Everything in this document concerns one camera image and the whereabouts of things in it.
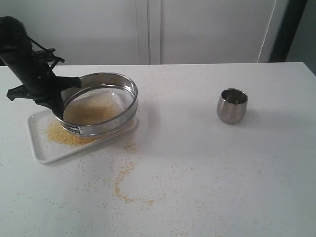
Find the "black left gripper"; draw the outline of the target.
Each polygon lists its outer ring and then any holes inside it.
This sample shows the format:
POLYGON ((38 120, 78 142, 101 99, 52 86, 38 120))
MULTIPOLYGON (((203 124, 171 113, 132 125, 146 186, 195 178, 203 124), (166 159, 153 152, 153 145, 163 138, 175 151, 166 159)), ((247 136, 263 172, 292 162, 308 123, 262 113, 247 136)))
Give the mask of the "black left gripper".
POLYGON ((81 88, 79 77, 56 76, 47 63, 18 49, 3 49, 0 58, 29 90, 37 105, 47 107, 59 119, 63 118, 65 106, 60 93, 72 87, 81 88))

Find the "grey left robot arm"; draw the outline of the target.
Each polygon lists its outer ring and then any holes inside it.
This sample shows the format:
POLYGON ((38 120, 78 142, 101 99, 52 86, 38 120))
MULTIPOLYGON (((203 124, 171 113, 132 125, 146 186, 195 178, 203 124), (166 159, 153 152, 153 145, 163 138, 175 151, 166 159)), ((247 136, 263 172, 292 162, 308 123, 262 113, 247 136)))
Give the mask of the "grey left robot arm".
POLYGON ((8 90, 7 97, 32 99, 63 119, 62 91, 81 87, 78 77, 56 76, 54 67, 65 60, 30 38, 24 25, 11 16, 0 19, 0 58, 18 77, 21 85, 8 90))

